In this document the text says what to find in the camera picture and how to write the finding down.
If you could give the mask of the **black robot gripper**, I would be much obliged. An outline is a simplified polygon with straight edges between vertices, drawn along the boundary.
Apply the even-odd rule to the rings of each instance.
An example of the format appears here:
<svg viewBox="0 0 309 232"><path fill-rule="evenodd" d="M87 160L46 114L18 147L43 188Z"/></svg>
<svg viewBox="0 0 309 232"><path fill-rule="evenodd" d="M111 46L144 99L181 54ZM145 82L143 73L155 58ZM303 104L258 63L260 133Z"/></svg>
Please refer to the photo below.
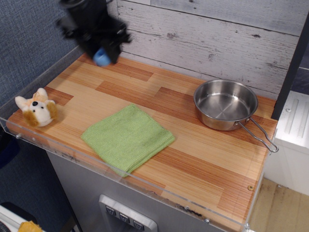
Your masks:
<svg viewBox="0 0 309 232"><path fill-rule="evenodd" d="M67 39L77 44L93 59L103 48L113 64L118 62L121 44L132 41L126 23L110 16L105 0L61 0L60 6L67 16L57 25Z"/></svg>

